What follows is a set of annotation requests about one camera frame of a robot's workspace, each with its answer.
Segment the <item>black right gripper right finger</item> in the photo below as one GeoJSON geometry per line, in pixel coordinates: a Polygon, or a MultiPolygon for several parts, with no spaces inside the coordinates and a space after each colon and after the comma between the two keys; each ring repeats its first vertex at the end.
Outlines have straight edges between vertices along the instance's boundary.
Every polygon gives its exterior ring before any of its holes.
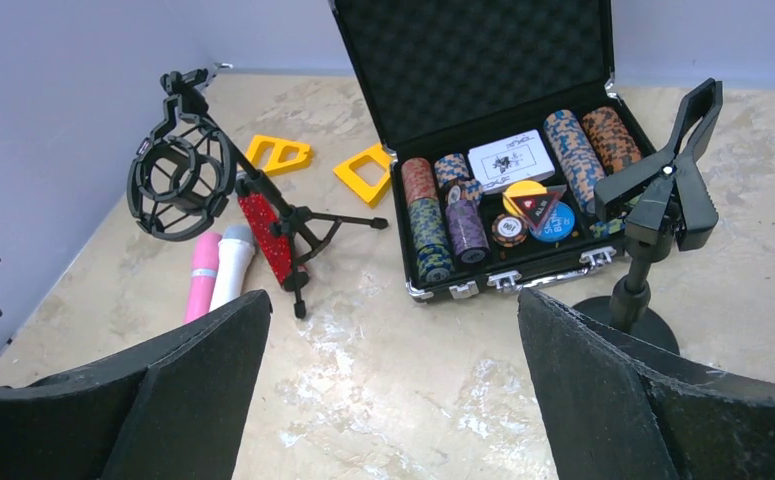
{"type": "Polygon", "coordinates": [[[712,368],[533,289],[518,323],[562,479],[775,479],[775,383],[712,368]]]}

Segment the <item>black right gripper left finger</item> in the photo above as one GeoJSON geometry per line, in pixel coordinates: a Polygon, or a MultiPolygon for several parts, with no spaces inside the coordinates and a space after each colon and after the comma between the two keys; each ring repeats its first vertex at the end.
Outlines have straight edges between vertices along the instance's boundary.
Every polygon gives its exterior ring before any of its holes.
{"type": "Polygon", "coordinates": [[[229,479],[272,304],[248,292],[167,333],[0,387],[0,479],[229,479]]]}

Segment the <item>red glitter microphone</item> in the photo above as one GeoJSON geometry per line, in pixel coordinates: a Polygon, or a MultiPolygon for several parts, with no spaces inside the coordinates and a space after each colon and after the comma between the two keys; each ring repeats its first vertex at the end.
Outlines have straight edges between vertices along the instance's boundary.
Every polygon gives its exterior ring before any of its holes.
{"type": "Polygon", "coordinates": [[[309,275],[304,267],[297,272],[293,270],[289,238],[273,234],[272,227],[278,222],[278,216],[270,203],[259,193],[238,195],[237,199],[279,285],[288,292],[295,286],[305,286],[309,275]]]}

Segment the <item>black clip stand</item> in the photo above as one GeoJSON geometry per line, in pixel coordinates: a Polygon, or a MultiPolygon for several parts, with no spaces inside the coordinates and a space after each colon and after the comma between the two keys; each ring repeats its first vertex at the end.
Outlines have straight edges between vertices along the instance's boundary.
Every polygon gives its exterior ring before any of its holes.
{"type": "Polygon", "coordinates": [[[631,263],[611,295],[588,298],[574,308],[674,354],[680,352],[676,336],[649,306],[648,274],[672,249],[703,248],[718,223],[697,162],[708,148],[722,106],[722,82],[706,79],[682,98],[667,144],[599,181],[594,194],[601,220],[625,216],[625,250],[631,263]]]}

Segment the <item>black tripod shock-mount stand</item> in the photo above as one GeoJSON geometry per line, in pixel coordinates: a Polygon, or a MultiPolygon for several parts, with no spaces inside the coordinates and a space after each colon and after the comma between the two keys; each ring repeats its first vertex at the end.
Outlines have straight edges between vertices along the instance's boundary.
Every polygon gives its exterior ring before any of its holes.
{"type": "MultiPolygon", "coordinates": [[[[231,196],[259,193],[278,216],[273,234],[289,238],[297,272],[330,244],[343,225],[387,228],[384,218],[314,212],[287,202],[210,115],[200,90],[214,75],[199,68],[171,71],[160,78],[166,94],[163,119],[138,147],[126,188],[129,211],[142,231],[164,241],[192,240],[210,229],[231,196]]],[[[299,320],[307,315],[305,286],[291,292],[299,320]]]]}

